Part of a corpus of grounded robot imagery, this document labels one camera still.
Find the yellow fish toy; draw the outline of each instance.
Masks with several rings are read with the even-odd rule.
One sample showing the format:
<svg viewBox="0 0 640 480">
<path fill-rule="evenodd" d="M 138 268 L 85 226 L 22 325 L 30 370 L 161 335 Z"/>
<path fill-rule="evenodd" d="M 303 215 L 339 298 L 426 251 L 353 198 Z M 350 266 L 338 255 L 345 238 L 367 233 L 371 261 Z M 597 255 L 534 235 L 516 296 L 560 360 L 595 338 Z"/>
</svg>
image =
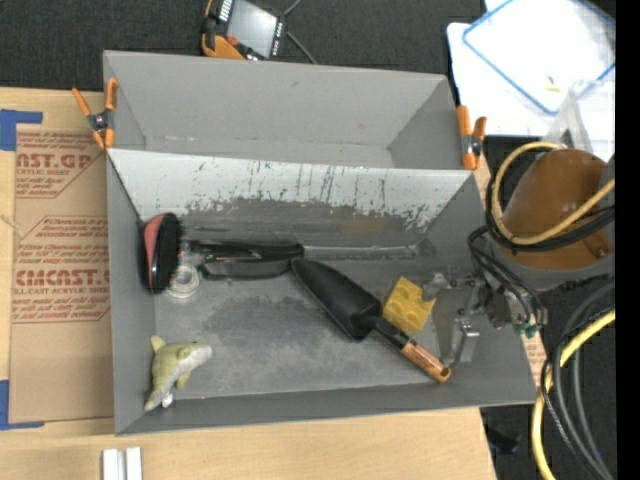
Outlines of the yellow fish toy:
<svg viewBox="0 0 640 480">
<path fill-rule="evenodd" d="M 151 337 L 154 356 L 151 363 L 153 390 L 144 404 L 151 411 L 173 402 L 172 388 L 183 389 L 191 372 L 206 363 L 213 355 L 210 345 L 200 341 L 167 344 L 160 336 Z"/>
</svg>

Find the black carpet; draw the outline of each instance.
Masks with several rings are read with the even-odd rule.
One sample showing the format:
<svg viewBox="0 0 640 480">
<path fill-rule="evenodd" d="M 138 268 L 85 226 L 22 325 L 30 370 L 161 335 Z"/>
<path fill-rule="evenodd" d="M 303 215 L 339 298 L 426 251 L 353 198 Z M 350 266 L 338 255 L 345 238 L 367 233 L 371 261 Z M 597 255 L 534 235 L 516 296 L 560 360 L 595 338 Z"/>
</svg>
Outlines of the black carpet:
<svg viewBox="0 0 640 480">
<path fill-rule="evenodd" d="M 295 0 L 261 1 L 284 10 Z M 590 1 L 616 17 L 616 0 Z M 0 0 L 0 85 L 102 90 L 105 49 L 200 55 L 206 2 Z M 320 64 L 451 75 L 447 25 L 471 23 L 484 11 L 483 0 L 303 0 L 289 14 L 288 26 Z M 308 62 L 292 42 L 286 44 L 281 61 Z M 457 98 L 453 83 L 451 87 Z M 501 157 L 505 144 L 492 139 L 489 159 Z M 547 347 L 559 338 L 572 309 L 600 282 L 542 294 L 550 313 L 543 334 Z M 613 329 L 585 347 L 583 366 L 586 412 L 602 457 L 617 477 Z M 496 450 L 498 477 L 539 478 L 529 443 L 531 406 L 490 408 L 483 414 L 492 437 L 497 432 L 517 444 Z M 590 478 L 551 423 L 545 426 L 545 449 L 557 478 Z"/>
</svg>

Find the blue tape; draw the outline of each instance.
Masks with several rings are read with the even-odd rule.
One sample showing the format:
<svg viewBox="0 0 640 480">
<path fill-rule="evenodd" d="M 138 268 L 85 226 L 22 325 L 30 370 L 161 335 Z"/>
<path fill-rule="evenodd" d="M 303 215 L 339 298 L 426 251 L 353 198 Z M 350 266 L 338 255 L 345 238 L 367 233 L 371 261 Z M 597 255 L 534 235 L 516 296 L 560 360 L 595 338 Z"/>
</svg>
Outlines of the blue tape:
<svg viewBox="0 0 640 480">
<path fill-rule="evenodd" d="M 12 428 L 36 428 L 44 423 L 15 423 L 9 424 L 9 381 L 0 380 L 0 430 L 11 430 Z"/>
<path fill-rule="evenodd" d="M 42 112 L 23 112 L 21 110 L 0 110 L 0 149 L 16 150 L 16 127 L 19 123 L 40 124 Z"/>
</svg>

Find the yellow cable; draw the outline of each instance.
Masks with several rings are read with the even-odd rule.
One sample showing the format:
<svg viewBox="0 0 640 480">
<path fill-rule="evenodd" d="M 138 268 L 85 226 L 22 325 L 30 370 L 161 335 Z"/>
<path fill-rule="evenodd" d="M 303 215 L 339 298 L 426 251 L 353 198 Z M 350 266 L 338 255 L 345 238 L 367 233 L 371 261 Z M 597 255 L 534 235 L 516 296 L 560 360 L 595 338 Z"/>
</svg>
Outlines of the yellow cable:
<svg viewBox="0 0 640 480">
<path fill-rule="evenodd" d="M 567 345 L 562 349 L 562 354 L 560 355 L 560 366 L 564 366 L 564 364 L 575 354 L 576 350 L 578 350 L 586 341 L 591 339 L 596 333 L 601 331 L 611 322 L 616 319 L 616 310 L 612 309 L 606 315 L 602 316 L 592 324 L 590 324 L 586 329 L 584 329 L 580 334 L 575 336 Z M 551 368 L 547 368 L 545 372 L 545 380 L 546 385 L 548 386 L 547 393 L 551 391 L 552 387 L 552 373 Z M 538 394 L 536 395 L 536 400 L 533 406 L 533 415 L 531 417 L 531 445 L 533 448 L 533 455 L 536 459 L 536 464 L 540 469 L 540 474 L 545 480 L 555 480 L 555 476 L 551 472 L 549 468 L 549 464 L 547 463 L 547 459 L 544 454 L 544 446 L 542 444 L 542 414 L 544 409 L 544 395 L 542 393 L 542 387 L 538 388 Z"/>
<path fill-rule="evenodd" d="M 500 232 L 513 244 L 515 245 L 533 245 L 548 238 L 551 238 L 558 233 L 567 229 L 571 224 L 576 222 L 578 219 L 583 217 L 591 208 L 593 208 L 604 196 L 606 196 L 609 192 L 613 190 L 615 187 L 615 178 L 609 180 L 605 185 L 603 185 L 593 196 L 591 196 L 580 208 L 574 211 L 571 215 L 563 219 L 560 223 L 556 224 L 552 228 L 539 233 L 535 236 L 530 237 L 517 237 L 514 236 L 513 233 L 507 229 L 502 220 L 502 206 L 500 205 L 500 185 L 502 183 L 502 178 L 507 171 L 507 167 L 511 165 L 513 160 L 519 156 L 520 154 L 528 151 L 529 149 L 537 149 L 546 147 L 551 150 L 560 149 L 562 146 L 554 143 L 554 142 L 530 142 L 519 148 L 515 149 L 504 162 L 500 165 L 498 172 L 496 173 L 496 179 L 493 184 L 493 190 L 491 192 L 491 213 L 493 215 L 493 219 L 496 223 L 496 226 L 500 230 Z"/>
</svg>

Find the trowel handle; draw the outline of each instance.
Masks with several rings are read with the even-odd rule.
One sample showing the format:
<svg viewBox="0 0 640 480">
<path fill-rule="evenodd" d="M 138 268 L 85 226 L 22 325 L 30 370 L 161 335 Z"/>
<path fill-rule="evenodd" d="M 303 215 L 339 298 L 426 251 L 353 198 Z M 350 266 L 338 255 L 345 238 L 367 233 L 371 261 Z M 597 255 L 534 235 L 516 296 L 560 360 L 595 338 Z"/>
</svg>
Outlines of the trowel handle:
<svg viewBox="0 0 640 480">
<path fill-rule="evenodd" d="M 414 339 L 407 341 L 407 344 L 400 350 L 400 353 L 440 383 L 446 382 L 451 376 L 451 369 L 443 365 L 440 360 L 426 348 L 418 345 Z"/>
<path fill-rule="evenodd" d="M 422 371 L 428 373 L 437 382 L 446 382 L 451 376 L 451 369 L 426 348 L 418 345 L 416 340 L 407 336 L 398 327 L 382 316 L 373 317 L 370 326 L 378 331 L 389 343 L 397 348 L 409 361 Z"/>
</svg>

